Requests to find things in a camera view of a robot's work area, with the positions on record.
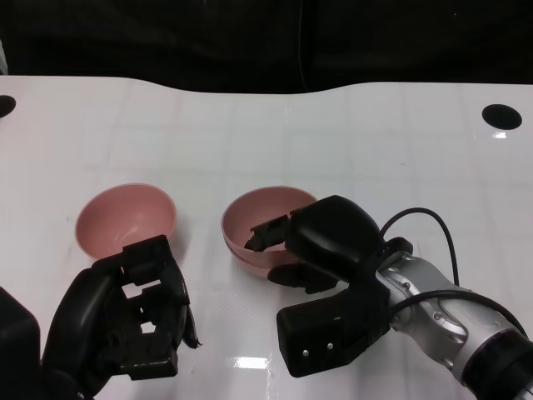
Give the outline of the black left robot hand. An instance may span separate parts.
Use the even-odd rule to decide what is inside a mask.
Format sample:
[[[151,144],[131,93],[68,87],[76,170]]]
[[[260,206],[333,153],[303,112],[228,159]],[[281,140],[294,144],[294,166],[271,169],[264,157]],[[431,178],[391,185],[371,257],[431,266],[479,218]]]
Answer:
[[[52,320],[42,374],[53,399],[92,399],[113,376],[177,375],[177,349],[200,346],[185,279],[160,235],[97,260]]]

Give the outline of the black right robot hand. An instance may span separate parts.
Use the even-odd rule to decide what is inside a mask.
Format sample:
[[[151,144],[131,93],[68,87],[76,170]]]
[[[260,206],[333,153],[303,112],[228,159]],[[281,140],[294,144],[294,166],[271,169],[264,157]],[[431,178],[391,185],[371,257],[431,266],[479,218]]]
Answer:
[[[353,201],[332,195],[251,229],[245,248],[264,252],[282,244],[295,262],[274,267],[268,280],[308,294],[325,292],[340,281],[375,280],[385,242],[376,222]]]

